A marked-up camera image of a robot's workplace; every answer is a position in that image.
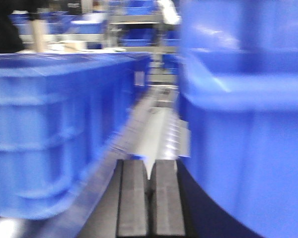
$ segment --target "conveyor belt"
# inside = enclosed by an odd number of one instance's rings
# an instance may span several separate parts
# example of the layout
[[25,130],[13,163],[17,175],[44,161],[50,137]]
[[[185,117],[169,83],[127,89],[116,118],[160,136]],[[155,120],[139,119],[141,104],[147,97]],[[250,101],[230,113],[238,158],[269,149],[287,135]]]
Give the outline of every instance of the conveyor belt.
[[[143,97],[70,209],[44,221],[0,218],[0,238],[260,238],[199,187],[181,162],[187,155],[177,159],[181,142],[188,142],[180,135],[184,123],[170,110],[172,93],[154,87]],[[132,152],[159,106],[168,116],[151,171]]]

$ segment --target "person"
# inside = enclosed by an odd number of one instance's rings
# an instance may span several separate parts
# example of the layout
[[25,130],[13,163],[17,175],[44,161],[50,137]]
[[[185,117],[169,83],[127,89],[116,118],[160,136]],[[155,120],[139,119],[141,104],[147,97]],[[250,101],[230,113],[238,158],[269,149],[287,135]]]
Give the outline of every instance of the person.
[[36,12],[37,8],[44,4],[44,0],[0,0],[0,54],[24,50],[18,29],[11,22],[9,15],[14,10]]

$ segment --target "blue crate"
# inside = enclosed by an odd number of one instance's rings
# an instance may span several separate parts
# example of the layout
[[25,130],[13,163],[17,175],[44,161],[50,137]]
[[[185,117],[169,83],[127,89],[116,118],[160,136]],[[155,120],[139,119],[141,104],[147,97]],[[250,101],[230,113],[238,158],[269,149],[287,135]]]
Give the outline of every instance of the blue crate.
[[70,206],[129,116],[135,63],[0,55],[0,216],[45,219]]
[[101,34],[103,31],[103,23],[91,23],[89,21],[71,22],[71,32],[75,32],[76,34]]
[[134,98],[138,100],[148,90],[151,56],[142,52],[125,52],[119,53],[119,55],[124,55],[135,60],[132,70],[135,86]]
[[29,23],[15,24],[20,35],[32,35],[31,25]]
[[150,15],[154,10],[153,0],[128,0],[126,1],[126,15]]
[[123,46],[148,46],[152,43],[154,29],[130,29],[121,39]]
[[167,31],[165,38],[163,39],[165,46],[179,46],[179,32],[178,31]]
[[184,49],[298,49],[298,0],[193,0],[181,7]]
[[298,51],[191,49],[184,56],[187,168],[249,228],[298,237]]
[[9,18],[13,24],[24,24],[29,20],[29,14],[11,14]]
[[162,55],[163,68],[169,69],[174,75],[179,74],[179,59],[176,54],[164,54]]

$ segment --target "shelf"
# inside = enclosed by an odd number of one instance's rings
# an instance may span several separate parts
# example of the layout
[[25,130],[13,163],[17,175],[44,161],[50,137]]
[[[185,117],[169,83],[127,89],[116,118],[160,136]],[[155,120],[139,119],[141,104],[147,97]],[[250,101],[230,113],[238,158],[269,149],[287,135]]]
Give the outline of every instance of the shelf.
[[161,15],[122,15],[111,16],[110,24],[126,25],[126,24],[159,24],[162,22]]
[[119,47],[128,52],[153,52],[153,53],[174,53],[177,47],[173,46],[144,46],[144,47]]
[[153,84],[174,84],[176,79],[176,75],[172,74],[151,74],[150,75],[150,82]]
[[[32,35],[20,35],[23,42],[33,42]],[[89,41],[101,42],[103,34],[60,34],[60,35],[44,35],[47,42],[51,41]]]

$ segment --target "stacked blue bins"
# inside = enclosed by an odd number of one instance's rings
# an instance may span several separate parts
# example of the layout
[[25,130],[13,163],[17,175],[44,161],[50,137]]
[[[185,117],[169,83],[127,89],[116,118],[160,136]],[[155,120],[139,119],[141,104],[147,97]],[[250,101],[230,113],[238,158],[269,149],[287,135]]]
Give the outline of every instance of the stacked blue bins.
[[45,219],[70,206],[128,118],[136,62],[0,55],[0,216]]
[[104,31],[104,24],[84,20],[72,21],[71,31],[75,34],[101,34]]
[[154,10],[153,0],[127,0],[126,15],[150,15]]
[[179,46],[179,32],[176,30],[167,31],[163,42],[165,46]]
[[141,47],[152,43],[155,30],[152,28],[130,29],[121,39],[123,46]]
[[179,71],[179,58],[176,54],[162,55],[163,68],[170,70],[171,74],[177,75]]
[[20,35],[32,34],[28,14],[11,14],[9,18],[12,21],[12,23],[18,28]]
[[186,166],[266,238],[298,238],[298,0],[184,1]]

